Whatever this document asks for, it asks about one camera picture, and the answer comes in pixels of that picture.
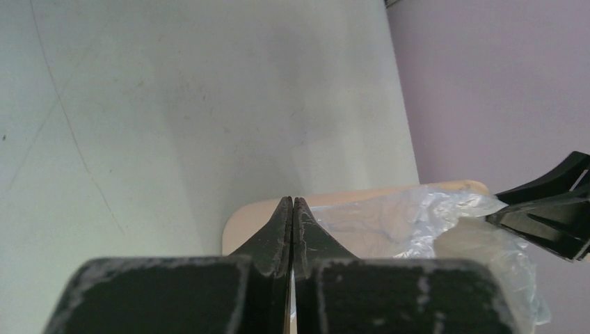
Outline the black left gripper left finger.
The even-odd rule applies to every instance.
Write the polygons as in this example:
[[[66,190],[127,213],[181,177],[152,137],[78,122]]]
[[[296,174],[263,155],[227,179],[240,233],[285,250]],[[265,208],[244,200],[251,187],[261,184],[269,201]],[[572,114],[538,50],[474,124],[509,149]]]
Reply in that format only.
[[[69,279],[46,333],[288,333],[293,200],[213,257],[103,257]]]

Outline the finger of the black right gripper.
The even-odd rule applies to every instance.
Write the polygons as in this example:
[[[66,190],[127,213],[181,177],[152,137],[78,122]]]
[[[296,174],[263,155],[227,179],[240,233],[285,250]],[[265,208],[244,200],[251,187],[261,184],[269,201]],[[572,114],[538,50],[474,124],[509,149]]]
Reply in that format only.
[[[589,170],[589,155],[573,151],[545,175],[496,196],[508,205],[517,205],[561,195],[571,190],[585,170]]]
[[[486,221],[569,262],[589,255],[589,194],[567,193],[509,205]]]

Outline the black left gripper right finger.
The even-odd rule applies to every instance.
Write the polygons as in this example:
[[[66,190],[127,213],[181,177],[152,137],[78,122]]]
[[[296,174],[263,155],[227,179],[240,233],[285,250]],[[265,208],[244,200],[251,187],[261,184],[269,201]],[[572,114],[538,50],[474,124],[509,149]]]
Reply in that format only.
[[[517,333],[500,286],[460,259],[360,259],[303,198],[293,208],[299,333]]]

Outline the translucent blue trash bag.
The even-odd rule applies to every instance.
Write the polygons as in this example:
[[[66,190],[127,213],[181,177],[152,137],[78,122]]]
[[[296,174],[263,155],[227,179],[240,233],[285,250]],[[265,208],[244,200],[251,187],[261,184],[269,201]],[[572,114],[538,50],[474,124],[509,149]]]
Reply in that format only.
[[[343,247],[360,258],[460,258],[498,279],[523,333],[551,320],[536,284],[527,242],[485,221],[504,204],[472,182],[398,188],[364,198],[333,194],[310,209]]]

